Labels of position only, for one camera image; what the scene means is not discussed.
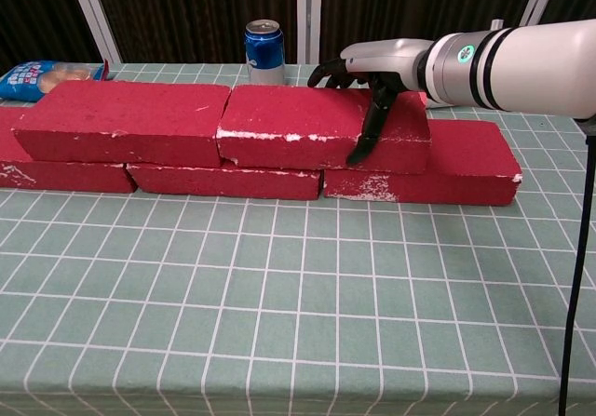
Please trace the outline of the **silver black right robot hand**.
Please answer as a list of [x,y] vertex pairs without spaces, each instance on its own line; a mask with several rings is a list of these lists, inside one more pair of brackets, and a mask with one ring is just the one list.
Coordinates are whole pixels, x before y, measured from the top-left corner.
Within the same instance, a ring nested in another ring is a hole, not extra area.
[[316,87],[326,79],[326,88],[345,89],[358,83],[366,84],[372,92],[356,147],[346,158],[349,166],[362,162],[372,153],[397,97],[422,89],[417,77],[418,64],[431,45],[428,40],[413,38],[352,44],[338,58],[318,65],[309,76],[309,87]]

